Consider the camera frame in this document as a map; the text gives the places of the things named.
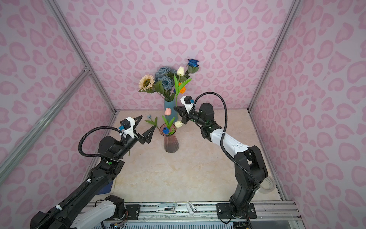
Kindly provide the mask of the dusty blue rose bouquet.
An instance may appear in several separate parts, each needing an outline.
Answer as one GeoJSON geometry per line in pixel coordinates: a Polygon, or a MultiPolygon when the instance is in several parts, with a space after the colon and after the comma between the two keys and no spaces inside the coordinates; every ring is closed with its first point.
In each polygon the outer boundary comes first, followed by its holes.
{"type": "Polygon", "coordinates": [[[155,79],[162,80],[163,87],[165,90],[166,101],[172,101],[175,96],[175,86],[174,86],[174,74],[177,70],[173,69],[172,67],[161,67],[155,73],[155,79]]]}

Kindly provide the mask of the blue rose stem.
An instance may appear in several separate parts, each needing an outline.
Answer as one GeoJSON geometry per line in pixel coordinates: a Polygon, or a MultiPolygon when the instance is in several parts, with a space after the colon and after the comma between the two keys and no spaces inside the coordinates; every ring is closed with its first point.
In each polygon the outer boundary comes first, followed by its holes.
{"type": "Polygon", "coordinates": [[[190,78],[190,74],[195,74],[199,70],[199,61],[195,59],[188,59],[187,70],[183,76],[182,82],[188,80],[190,78]]]}

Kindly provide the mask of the orange carnation stem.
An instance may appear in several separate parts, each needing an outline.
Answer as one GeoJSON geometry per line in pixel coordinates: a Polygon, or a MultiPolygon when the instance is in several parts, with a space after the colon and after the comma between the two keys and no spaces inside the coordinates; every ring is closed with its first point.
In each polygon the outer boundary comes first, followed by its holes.
{"type": "Polygon", "coordinates": [[[179,82],[178,86],[176,87],[176,94],[183,94],[185,92],[185,86],[186,86],[186,82],[179,82]]]}

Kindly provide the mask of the teal ceramic vase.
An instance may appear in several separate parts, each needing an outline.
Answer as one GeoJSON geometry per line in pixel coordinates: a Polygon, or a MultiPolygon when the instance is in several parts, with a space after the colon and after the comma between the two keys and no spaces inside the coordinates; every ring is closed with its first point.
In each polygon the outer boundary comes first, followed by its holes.
{"type": "Polygon", "coordinates": [[[165,118],[168,122],[174,119],[174,122],[179,120],[178,113],[174,110],[174,107],[177,105],[176,99],[172,101],[164,100],[164,107],[165,107],[165,118]]]}

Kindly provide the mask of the yellow tulip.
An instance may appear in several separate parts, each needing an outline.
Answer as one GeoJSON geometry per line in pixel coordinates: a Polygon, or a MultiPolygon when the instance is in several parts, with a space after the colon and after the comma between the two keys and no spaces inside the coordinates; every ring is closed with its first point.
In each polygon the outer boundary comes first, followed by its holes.
{"type": "MultiPolygon", "coordinates": [[[[176,94],[176,87],[178,86],[179,82],[183,83],[182,80],[183,80],[183,76],[184,76],[185,72],[186,72],[186,69],[184,67],[179,67],[177,72],[174,74],[174,77],[173,77],[174,78],[174,86],[175,86],[175,96],[174,96],[174,98],[177,101],[177,105],[178,105],[178,96],[179,96],[179,94],[176,94]]],[[[186,84],[188,84],[191,80],[192,79],[189,78],[188,80],[186,80],[184,82],[186,82],[186,84]]]]}

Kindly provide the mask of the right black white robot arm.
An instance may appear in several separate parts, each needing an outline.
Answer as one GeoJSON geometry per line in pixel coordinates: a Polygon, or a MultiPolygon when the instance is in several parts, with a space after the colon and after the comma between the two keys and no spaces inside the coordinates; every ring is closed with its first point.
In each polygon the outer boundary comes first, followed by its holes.
{"type": "Polygon", "coordinates": [[[209,142],[218,145],[223,153],[234,163],[237,187],[229,198],[228,213],[231,217],[247,221],[256,218],[256,210],[252,199],[261,188],[262,182],[268,177],[268,170],[257,146],[247,146],[227,134],[228,112],[224,109],[224,126],[221,127],[214,118],[213,106],[203,103],[199,110],[195,105],[175,106],[174,110],[182,118],[200,127],[201,135],[209,142]]]}

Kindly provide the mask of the red glass vase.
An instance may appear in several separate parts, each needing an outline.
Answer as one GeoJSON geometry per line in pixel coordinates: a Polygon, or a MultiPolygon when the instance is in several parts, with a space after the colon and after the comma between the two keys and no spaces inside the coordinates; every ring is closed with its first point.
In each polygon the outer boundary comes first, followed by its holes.
{"type": "Polygon", "coordinates": [[[166,127],[165,124],[161,125],[159,131],[160,131],[160,134],[164,137],[164,150],[167,152],[167,153],[175,153],[178,151],[179,149],[179,142],[176,138],[176,135],[175,133],[173,135],[170,135],[170,136],[166,136],[163,134],[163,128],[166,127]]]}

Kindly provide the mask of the white tulip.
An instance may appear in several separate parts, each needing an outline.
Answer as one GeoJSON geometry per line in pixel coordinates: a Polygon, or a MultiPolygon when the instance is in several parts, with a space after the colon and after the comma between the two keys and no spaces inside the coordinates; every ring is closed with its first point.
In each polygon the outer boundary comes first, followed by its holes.
{"type": "Polygon", "coordinates": [[[183,126],[182,121],[177,121],[174,124],[172,124],[171,130],[175,132],[178,128],[181,128],[182,126],[183,126]]]}

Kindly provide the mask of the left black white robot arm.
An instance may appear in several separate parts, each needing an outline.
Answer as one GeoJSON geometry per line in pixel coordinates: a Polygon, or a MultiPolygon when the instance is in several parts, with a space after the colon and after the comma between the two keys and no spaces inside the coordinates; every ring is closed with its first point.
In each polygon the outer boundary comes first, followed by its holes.
{"type": "Polygon", "coordinates": [[[47,213],[38,212],[30,222],[32,229],[90,229],[106,219],[126,219],[124,201],[118,197],[104,200],[92,210],[82,214],[87,204],[121,172],[124,162],[122,158],[139,142],[150,143],[156,125],[143,134],[136,131],[142,116],[128,117],[120,122],[118,128],[110,126],[95,127],[88,131],[80,140],[78,152],[84,157],[99,157],[101,161],[92,168],[87,179],[68,197],[51,208],[47,213]],[[121,139],[111,136],[102,138],[96,154],[83,152],[83,144],[87,137],[99,130],[112,130],[119,133],[121,139]]]}

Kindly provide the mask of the cream pink tulip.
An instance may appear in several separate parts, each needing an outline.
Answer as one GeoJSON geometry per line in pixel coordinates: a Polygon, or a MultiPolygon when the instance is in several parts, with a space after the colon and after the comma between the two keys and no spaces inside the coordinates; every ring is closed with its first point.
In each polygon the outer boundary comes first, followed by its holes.
{"type": "Polygon", "coordinates": [[[163,115],[163,120],[165,122],[165,125],[168,129],[171,128],[172,124],[174,123],[175,121],[175,116],[172,115],[172,110],[171,108],[166,108],[165,109],[165,113],[163,115]]]}

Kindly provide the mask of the light blue tulip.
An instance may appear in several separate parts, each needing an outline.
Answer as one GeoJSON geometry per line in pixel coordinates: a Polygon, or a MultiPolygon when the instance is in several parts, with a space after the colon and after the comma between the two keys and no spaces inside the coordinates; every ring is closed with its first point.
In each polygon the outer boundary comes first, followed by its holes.
{"type": "Polygon", "coordinates": [[[155,118],[153,118],[151,114],[147,114],[145,122],[151,124],[155,128],[158,128],[158,117],[157,116],[155,118]]]}

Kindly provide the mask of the cream sunflower stem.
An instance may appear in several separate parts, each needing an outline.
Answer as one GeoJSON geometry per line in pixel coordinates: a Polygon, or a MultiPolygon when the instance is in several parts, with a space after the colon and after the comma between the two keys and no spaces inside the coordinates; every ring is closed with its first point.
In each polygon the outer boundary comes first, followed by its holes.
{"type": "Polygon", "coordinates": [[[147,74],[139,81],[139,92],[149,94],[158,93],[163,99],[166,98],[162,80],[155,79],[152,75],[147,74]]]}

